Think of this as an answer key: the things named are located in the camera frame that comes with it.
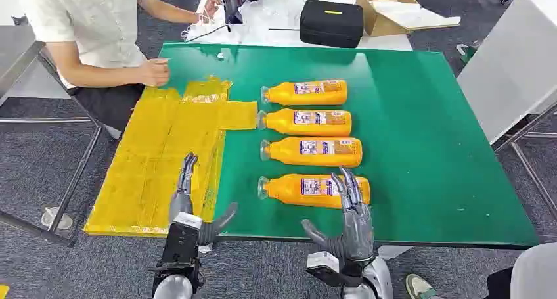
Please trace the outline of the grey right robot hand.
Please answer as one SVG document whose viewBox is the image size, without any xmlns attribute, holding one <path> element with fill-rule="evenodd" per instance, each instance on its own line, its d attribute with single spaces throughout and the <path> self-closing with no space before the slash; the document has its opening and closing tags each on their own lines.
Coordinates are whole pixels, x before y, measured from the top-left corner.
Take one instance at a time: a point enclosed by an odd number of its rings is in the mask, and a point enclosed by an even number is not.
<svg viewBox="0 0 557 299">
<path fill-rule="evenodd" d="M 355 175 L 349 168 L 340 167 L 343 179 L 331 174 L 341 198 L 343 229 L 337 237 L 328 237 L 308 219 L 301 221 L 306 235 L 323 250 L 337 258 L 365 262 L 374 257 L 370 208 L 363 202 Z"/>
</svg>

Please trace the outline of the person's right hand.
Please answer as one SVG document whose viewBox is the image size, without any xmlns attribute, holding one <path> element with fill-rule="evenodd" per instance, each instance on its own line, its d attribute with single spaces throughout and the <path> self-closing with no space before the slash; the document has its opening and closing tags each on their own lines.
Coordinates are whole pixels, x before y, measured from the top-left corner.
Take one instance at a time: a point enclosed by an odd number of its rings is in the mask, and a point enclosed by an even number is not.
<svg viewBox="0 0 557 299">
<path fill-rule="evenodd" d="M 166 58 L 146 60 L 137 68 L 137 82 L 146 86 L 164 86 L 169 78 L 169 59 Z"/>
</svg>

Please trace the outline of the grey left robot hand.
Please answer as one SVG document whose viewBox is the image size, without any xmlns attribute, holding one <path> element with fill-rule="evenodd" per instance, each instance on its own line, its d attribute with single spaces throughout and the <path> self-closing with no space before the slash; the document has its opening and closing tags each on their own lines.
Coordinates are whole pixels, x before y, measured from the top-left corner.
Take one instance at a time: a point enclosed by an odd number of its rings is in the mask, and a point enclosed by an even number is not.
<svg viewBox="0 0 557 299">
<path fill-rule="evenodd" d="M 235 216 L 238 210 L 238 203 L 230 203 L 225 213 L 210 223 L 202 221 L 200 217 L 193 214 L 191 181 L 194 165 L 197 160 L 198 157 L 193 152 L 189 152 L 183 160 L 177 188 L 170 200 L 169 221 L 172 223 L 177 219 L 183 218 L 186 221 L 186 225 L 199 230 L 199 245 L 206 246 L 216 241 L 218 234 L 222 232 Z"/>
</svg>

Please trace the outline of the person's left hand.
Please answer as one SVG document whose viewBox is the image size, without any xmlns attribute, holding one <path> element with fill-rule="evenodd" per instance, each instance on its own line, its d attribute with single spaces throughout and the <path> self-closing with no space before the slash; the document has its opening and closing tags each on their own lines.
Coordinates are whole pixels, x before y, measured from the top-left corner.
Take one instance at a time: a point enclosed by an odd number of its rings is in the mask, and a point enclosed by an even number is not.
<svg viewBox="0 0 557 299">
<path fill-rule="evenodd" d="M 198 14 L 201 23 L 209 23 L 222 5 L 222 0 L 206 0 L 203 10 Z"/>
</svg>

